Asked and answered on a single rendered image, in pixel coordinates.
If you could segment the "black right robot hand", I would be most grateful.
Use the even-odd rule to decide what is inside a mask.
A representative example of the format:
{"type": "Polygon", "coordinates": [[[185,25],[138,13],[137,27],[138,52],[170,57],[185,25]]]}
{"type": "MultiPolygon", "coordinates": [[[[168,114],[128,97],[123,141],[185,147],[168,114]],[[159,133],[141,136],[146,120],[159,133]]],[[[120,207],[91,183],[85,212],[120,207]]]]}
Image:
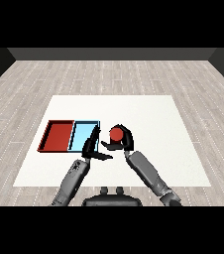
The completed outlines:
{"type": "Polygon", "coordinates": [[[132,132],[122,124],[117,124],[114,127],[119,127],[123,131],[123,139],[120,144],[111,144],[102,141],[101,144],[109,151],[124,150],[133,151],[134,150],[134,139],[132,132]]]}

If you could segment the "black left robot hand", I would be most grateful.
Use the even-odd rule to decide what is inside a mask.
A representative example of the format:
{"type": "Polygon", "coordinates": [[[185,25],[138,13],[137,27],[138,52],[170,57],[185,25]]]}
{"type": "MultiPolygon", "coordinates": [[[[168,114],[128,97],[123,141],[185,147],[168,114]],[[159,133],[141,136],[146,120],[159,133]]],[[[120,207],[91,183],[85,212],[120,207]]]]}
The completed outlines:
{"type": "Polygon", "coordinates": [[[96,142],[99,139],[100,128],[95,126],[90,134],[90,137],[86,139],[82,147],[82,157],[84,159],[97,159],[105,161],[112,159],[112,156],[95,152],[96,142]]]}

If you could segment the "light blue shallow open box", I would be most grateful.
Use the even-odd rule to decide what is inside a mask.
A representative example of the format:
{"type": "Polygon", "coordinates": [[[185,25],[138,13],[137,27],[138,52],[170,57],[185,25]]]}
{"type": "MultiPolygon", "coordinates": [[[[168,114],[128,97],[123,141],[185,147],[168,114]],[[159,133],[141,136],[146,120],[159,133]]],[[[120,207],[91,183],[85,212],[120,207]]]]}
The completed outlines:
{"type": "Polygon", "coordinates": [[[81,153],[95,126],[100,126],[98,120],[76,120],[70,133],[67,150],[70,153],[81,153]]]}

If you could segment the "red shallow open box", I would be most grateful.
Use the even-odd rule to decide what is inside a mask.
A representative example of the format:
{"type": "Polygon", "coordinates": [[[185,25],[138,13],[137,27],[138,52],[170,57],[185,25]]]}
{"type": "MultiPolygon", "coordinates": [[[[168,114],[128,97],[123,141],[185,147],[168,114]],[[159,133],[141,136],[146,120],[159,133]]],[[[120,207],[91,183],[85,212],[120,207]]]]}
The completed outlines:
{"type": "Polygon", "coordinates": [[[73,120],[50,120],[41,139],[38,152],[66,153],[73,123],[73,120]]]}

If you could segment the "dark grey robot body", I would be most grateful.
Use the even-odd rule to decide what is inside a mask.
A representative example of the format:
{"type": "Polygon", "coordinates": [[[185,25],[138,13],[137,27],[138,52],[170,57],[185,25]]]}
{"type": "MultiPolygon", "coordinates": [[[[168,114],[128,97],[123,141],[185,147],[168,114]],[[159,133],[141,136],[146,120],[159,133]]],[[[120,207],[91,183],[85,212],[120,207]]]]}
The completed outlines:
{"type": "Polygon", "coordinates": [[[116,188],[115,194],[109,194],[107,187],[100,189],[100,194],[86,198],[82,206],[142,206],[138,198],[124,194],[122,187],[116,188]]]}

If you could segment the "red can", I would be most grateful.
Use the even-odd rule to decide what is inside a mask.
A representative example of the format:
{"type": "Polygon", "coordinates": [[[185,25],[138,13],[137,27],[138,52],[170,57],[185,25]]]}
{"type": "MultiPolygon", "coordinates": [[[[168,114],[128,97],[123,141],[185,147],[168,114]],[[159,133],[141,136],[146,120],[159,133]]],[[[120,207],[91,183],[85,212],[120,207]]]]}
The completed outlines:
{"type": "Polygon", "coordinates": [[[123,139],[123,131],[119,127],[113,127],[110,130],[110,143],[120,144],[123,139]]]}

